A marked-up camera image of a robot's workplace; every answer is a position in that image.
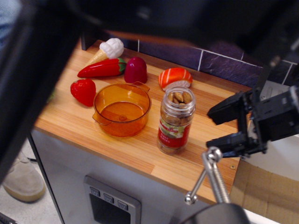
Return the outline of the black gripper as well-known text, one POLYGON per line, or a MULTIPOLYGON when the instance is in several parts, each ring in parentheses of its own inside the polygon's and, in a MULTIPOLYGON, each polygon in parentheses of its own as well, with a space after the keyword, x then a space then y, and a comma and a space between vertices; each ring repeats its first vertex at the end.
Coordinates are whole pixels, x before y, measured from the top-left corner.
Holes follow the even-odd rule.
MULTIPOLYGON (((236 93, 207 113, 216 125, 246 117, 244 92, 236 93)), ((288 91, 258 102, 252 111, 256 138, 237 132, 210 140, 207 147, 217 147, 224 158, 249 157, 267 151, 268 141, 284 139, 299 133, 299 88, 294 85, 288 91)))

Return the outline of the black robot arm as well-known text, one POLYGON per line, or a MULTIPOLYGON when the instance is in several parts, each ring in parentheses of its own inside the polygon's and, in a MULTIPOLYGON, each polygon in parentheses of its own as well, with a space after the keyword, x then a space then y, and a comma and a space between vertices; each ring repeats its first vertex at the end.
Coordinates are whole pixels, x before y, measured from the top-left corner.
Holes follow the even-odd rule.
POLYGON ((24 0, 0 54, 0 177, 4 179, 88 28, 152 41, 236 44, 269 72, 299 50, 296 0, 24 0))

